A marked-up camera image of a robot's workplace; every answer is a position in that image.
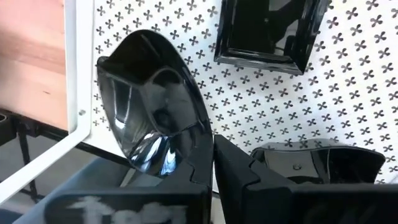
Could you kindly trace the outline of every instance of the black clover pattern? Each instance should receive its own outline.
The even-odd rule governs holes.
[[[287,147],[301,141],[299,149],[304,149],[310,139],[331,139],[385,153],[387,165],[377,183],[388,183],[398,174],[394,1],[329,1],[302,76],[214,63],[221,1],[98,2],[95,57],[111,54],[135,30],[162,34],[196,80],[213,134],[222,134],[246,152],[269,141]],[[91,125],[111,138],[97,84],[94,78]]]

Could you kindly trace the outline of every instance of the wooden panel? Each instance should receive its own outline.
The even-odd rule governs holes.
[[[0,108],[67,129],[62,0],[0,1]]]

